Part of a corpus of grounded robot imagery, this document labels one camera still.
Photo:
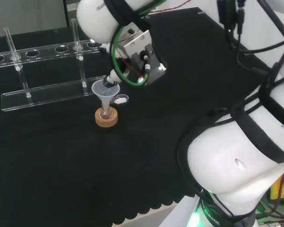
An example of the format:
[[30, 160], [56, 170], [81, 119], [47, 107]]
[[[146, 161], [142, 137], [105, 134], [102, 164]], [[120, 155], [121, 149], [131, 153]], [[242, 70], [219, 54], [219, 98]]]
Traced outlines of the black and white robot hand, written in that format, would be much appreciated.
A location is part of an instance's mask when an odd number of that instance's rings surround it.
[[[110, 48], [110, 44], [100, 44], [99, 50], [105, 54], [109, 54], [109, 48]], [[121, 70], [122, 73], [124, 74], [128, 74], [129, 70], [127, 69], [126, 64], [124, 63], [124, 61], [122, 60], [125, 59], [126, 55], [123, 53], [122, 50], [120, 50], [119, 48], [116, 49], [115, 51], [115, 57], [116, 57], [116, 61], [119, 65], [119, 68]], [[106, 76], [106, 82], [108, 83], [108, 87], [113, 87], [116, 84], [121, 82], [121, 79], [119, 78], [119, 76], [117, 75], [116, 71], [114, 69], [112, 69], [110, 71], [109, 76]]]

